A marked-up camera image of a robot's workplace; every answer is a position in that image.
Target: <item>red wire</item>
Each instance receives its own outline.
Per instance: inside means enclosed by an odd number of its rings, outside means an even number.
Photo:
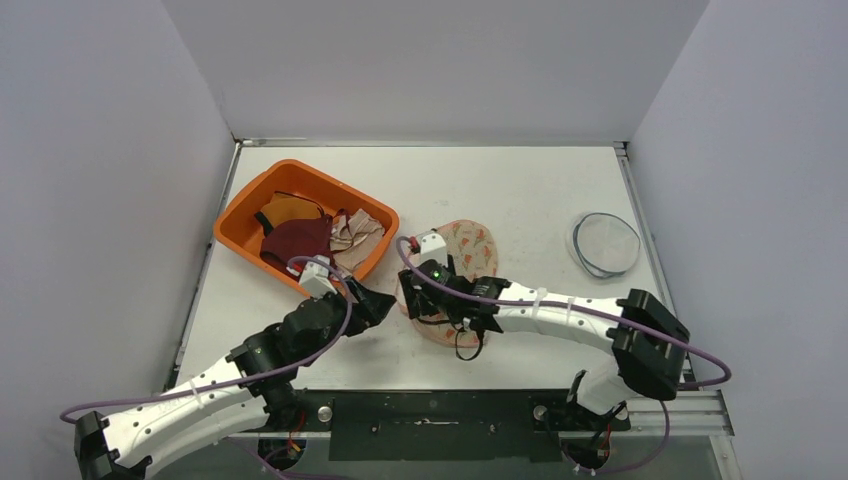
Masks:
[[[304,423],[306,423],[306,412],[305,411],[300,412],[300,422],[298,422],[297,426],[294,427],[294,430],[289,432],[289,441],[288,441],[289,449],[291,449],[292,446],[294,445],[294,441],[291,438],[291,434],[299,432],[300,429],[303,428]]]

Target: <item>pink patterned cloth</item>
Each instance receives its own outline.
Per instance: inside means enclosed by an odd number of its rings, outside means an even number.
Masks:
[[[447,243],[448,254],[453,256],[454,267],[457,275],[462,275],[469,280],[479,277],[494,276],[498,270],[498,249],[495,239],[488,228],[472,222],[471,220],[456,220],[436,229]],[[408,311],[403,299],[400,285],[395,289],[395,297],[398,306],[406,315]],[[442,314],[431,317],[423,317],[427,321],[445,320]],[[462,348],[476,348],[478,344],[477,335],[473,332],[457,333],[450,325],[424,325],[412,320],[412,325],[425,338],[436,343]],[[491,336],[487,336],[484,342],[488,342]]]

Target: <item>cloth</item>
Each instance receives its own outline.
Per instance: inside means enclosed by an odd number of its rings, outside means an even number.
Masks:
[[[274,192],[271,201],[265,204],[254,217],[262,224],[267,237],[278,225],[295,219],[316,219],[324,216],[324,209],[308,198],[286,192]]]
[[[456,220],[436,229],[436,232],[445,239],[448,255],[453,257],[454,268],[457,275],[462,275],[468,280],[476,280],[479,277],[495,276],[498,271],[498,249],[492,233],[485,226],[471,220]],[[417,255],[410,256],[416,262]],[[403,298],[400,284],[395,290],[398,306],[404,315],[408,315],[406,303]],[[446,320],[442,314],[423,317],[427,321]],[[425,338],[436,343],[456,346],[460,348],[477,348],[479,340],[474,332],[457,333],[451,325],[424,325],[421,322],[412,321],[412,325]],[[491,335],[485,337],[488,342]]]
[[[324,255],[333,263],[330,249],[330,235],[333,230],[333,217],[323,215],[320,218],[296,218],[277,225],[271,230],[259,250],[259,258],[291,278],[297,279],[286,268],[292,257]]]
[[[377,248],[386,229],[361,208],[350,217],[339,218],[330,237],[336,265],[352,274]]]

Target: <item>screw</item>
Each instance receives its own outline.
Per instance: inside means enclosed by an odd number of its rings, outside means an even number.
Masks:
[[[318,420],[321,423],[327,423],[333,418],[333,409],[324,405],[318,409]]]
[[[548,413],[548,408],[544,405],[536,405],[536,407],[533,408],[533,418],[540,422],[545,418],[546,413]]]

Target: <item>white table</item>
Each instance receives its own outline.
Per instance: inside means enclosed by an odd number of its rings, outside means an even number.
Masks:
[[[637,226],[611,147],[245,147],[227,197],[276,161],[296,158],[394,208],[399,234],[467,218],[492,231],[498,276],[583,297],[655,295],[645,249],[624,278],[592,280],[569,256],[566,231],[582,212],[603,211]],[[247,336],[279,322],[303,297],[217,242],[190,320],[178,382],[205,370]],[[400,259],[390,250],[365,280],[393,293]],[[536,334],[491,335],[479,358],[461,362],[452,348],[426,340],[397,308],[382,325],[342,338],[295,388],[567,388],[603,354]]]

